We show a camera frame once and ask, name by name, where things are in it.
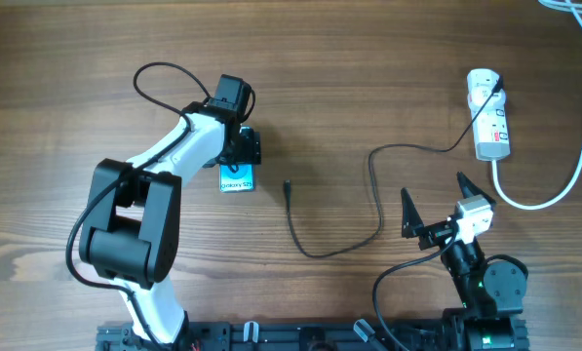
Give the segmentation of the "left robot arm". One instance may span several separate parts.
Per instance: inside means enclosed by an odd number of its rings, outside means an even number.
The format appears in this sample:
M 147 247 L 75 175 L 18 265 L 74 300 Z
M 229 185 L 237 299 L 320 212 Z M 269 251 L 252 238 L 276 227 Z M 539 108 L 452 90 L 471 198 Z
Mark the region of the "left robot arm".
M 87 206 L 67 246 L 95 269 L 96 288 L 124 299 L 133 319 L 125 347 L 196 348 L 170 278 L 182 189 L 200 170 L 218 167 L 221 191 L 253 190 L 260 136 L 245 123 L 254 103 L 247 82 L 223 75 L 215 93 L 180 109 L 176 126 L 149 149 L 96 166 Z

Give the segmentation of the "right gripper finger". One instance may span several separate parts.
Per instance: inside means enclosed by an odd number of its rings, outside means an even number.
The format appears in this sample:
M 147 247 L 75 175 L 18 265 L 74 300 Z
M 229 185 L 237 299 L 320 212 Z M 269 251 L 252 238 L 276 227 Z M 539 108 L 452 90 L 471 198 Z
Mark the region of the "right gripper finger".
M 417 237 L 424 223 L 406 188 L 401 189 L 402 198 L 402 236 L 410 239 Z
M 462 192 L 462 195 L 465 199 L 481 195 L 488 201 L 490 205 L 496 204 L 496 201 L 491 196 L 481 190 L 480 187 L 478 187 L 469 177 L 464 175 L 462 172 L 458 172 L 456 177 L 460 191 Z

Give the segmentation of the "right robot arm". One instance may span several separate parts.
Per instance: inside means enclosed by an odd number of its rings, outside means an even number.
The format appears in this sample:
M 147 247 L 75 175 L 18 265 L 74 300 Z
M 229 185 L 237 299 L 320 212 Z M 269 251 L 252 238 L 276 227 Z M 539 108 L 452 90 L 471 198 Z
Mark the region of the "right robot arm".
M 496 201 L 459 172 L 463 198 L 446 220 L 425 224 L 401 190 L 402 236 L 422 251 L 436 248 L 461 300 L 439 320 L 425 321 L 411 339 L 418 350 L 526 350 L 523 313 L 528 270 L 506 254 L 487 256 L 478 237 L 492 226 Z

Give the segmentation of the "turquoise screen smartphone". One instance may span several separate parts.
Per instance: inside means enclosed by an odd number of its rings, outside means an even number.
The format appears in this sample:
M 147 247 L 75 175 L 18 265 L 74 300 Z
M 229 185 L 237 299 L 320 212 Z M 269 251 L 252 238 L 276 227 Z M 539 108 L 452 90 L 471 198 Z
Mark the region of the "turquoise screen smartphone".
M 222 193 L 253 191 L 252 165 L 220 165 L 219 190 Z

